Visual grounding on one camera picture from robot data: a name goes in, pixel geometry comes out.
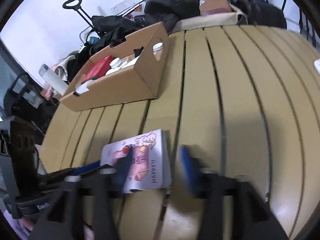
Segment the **beige pink clothes heap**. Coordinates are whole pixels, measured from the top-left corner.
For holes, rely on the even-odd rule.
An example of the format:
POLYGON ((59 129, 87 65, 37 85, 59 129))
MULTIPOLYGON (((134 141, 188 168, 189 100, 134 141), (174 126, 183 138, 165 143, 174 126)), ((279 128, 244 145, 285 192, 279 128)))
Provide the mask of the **beige pink clothes heap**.
POLYGON ((51 66, 51 70, 58 76, 61 81, 52 81, 50 86, 60 95, 64 95, 68 86, 68 70, 67 65, 73 63, 75 55, 68 56, 58 64, 51 66))

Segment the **small white jar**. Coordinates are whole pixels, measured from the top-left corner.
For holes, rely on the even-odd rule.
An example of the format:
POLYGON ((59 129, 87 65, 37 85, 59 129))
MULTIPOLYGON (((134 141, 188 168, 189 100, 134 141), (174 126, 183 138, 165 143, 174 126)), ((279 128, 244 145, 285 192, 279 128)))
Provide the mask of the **small white jar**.
POLYGON ((154 55, 161 53, 163 50, 163 42, 156 43, 155 45, 153 45, 152 49, 154 55))

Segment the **black clothing pile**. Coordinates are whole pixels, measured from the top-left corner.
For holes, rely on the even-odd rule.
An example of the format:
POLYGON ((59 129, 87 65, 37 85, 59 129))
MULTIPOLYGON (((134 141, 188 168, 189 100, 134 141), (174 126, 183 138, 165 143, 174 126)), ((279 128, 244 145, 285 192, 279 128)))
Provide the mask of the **black clothing pile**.
POLYGON ((92 16, 92 29, 100 38, 95 44, 85 43, 84 49, 67 64, 67 81, 75 78, 91 56, 107 46, 115 47, 125 42, 127 35, 159 22, 170 33, 178 21, 200 14, 200 0, 148 0, 143 16, 137 20, 123 16, 92 16))

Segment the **beige fabric bag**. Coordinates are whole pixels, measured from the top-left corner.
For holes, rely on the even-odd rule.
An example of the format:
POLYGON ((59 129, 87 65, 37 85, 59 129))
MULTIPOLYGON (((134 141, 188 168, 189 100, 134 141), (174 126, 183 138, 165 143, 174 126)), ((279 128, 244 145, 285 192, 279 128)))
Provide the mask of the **beige fabric bag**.
POLYGON ((206 16, 197 16, 184 20, 180 20, 176 23, 172 33, 179 31, 216 27, 223 25, 241 25, 248 24, 247 15, 242 11, 237 12, 224 12, 206 16))

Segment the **brown cardboard tray box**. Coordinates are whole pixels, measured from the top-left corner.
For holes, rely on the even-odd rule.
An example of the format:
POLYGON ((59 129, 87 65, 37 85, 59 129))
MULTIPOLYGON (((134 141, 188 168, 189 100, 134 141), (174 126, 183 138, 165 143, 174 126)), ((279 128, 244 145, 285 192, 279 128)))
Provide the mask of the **brown cardboard tray box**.
POLYGON ((125 39, 125 42, 116 47, 108 46, 90 57, 70 83, 60 103, 78 112, 157 98, 170 48, 169 37, 163 23, 159 22, 135 31, 125 39), (163 50, 154 55, 152 47, 158 42, 163 42, 163 50), (94 80, 88 85, 86 92, 75 95, 76 85, 95 63, 107 56, 120 59, 131 56, 134 54, 134 49, 142 46, 144 49, 134 65, 94 80))

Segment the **black sock bundle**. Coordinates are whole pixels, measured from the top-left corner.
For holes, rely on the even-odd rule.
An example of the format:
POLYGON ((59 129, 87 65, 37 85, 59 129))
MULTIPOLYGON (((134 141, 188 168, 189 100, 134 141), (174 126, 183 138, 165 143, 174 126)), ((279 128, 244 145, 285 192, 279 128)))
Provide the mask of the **black sock bundle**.
POLYGON ((137 57, 139 57, 141 55, 143 49, 144 49, 144 47, 142 46, 142 47, 140 47, 138 49, 134 49, 133 50, 135 58, 137 58, 137 57))

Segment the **red printed box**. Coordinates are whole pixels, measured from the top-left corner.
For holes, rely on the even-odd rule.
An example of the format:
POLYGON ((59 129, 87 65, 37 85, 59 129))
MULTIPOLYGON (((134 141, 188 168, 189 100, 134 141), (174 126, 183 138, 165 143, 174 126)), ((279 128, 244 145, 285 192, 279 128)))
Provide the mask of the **red printed box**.
POLYGON ((88 80, 96 80, 103 77, 108 70, 111 69, 110 64, 114 60, 114 57, 107 56, 104 59, 98 61, 93 65, 89 72, 82 79, 81 84, 87 82, 88 80))

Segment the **printed appliance box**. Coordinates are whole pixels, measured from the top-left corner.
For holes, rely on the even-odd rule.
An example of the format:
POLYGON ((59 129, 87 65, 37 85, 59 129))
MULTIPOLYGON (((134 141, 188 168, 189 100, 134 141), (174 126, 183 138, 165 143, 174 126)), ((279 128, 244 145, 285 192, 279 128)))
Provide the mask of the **printed appliance box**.
POLYGON ((125 11, 122 16, 133 22, 145 21, 145 7, 149 0, 142 0, 138 4, 134 5, 127 11, 125 11))

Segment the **white wall socket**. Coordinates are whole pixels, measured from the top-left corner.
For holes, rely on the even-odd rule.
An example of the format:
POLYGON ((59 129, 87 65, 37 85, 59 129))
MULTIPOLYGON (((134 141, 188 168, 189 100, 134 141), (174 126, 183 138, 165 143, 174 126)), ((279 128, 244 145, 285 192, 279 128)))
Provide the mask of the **white wall socket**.
POLYGON ((127 9, 130 9, 134 5, 137 5, 140 0, 123 0, 110 8, 113 14, 119 14, 127 9))

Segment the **white thermos bottle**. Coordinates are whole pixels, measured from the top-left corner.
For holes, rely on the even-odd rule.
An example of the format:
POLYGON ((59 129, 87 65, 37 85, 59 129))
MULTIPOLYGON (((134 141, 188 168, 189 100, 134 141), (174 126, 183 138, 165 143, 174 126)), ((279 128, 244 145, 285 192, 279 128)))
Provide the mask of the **white thermos bottle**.
POLYGON ((51 86, 53 87, 61 96, 64 96, 68 89, 67 83, 59 77, 56 72, 54 72, 46 64, 43 64, 39 69, 39 75, 51 86))

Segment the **pink happy birthday card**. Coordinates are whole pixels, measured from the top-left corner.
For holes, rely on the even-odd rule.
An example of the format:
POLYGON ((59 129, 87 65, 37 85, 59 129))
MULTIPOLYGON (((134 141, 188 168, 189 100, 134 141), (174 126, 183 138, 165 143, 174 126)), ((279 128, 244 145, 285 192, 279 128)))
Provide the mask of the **pink happy birthday card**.
POLYGON ((114 166, 133 150, 132 164, 123 192, 167 188, 172 183, 167 141, 162 129, 107 144, 103 147, 100 165, 114 166))

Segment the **white round jar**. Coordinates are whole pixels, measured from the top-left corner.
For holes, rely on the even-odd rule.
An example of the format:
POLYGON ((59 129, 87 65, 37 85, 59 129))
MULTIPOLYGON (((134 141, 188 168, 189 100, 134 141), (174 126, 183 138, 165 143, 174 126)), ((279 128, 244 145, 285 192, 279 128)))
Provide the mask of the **white round jar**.
POLYGON ((110 68, 111 69, 116 69, 120 67, 123 64, 122 60, 120 58, 115 58, 110 62, 110 68))

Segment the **translucent plastic container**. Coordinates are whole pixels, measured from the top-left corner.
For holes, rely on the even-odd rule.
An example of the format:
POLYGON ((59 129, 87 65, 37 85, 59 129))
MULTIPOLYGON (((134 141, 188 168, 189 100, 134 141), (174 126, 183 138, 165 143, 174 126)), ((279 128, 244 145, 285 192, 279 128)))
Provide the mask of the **translucent plastic container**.
POLYGON ((317 59, 313 62, 313 66, 317 73, 320 75, 320 59, 317 59))

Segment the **black tripod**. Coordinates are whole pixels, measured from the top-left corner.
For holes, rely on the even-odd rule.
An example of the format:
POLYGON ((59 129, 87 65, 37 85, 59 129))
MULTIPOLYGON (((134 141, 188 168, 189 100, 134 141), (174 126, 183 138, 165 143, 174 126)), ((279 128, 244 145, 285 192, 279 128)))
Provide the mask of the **black tripod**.
POLYGON ((287 22, 287 29, 302 34, 319 51, 319 36, 298 5, 293 0, 283 0, 281 10, 287 22))

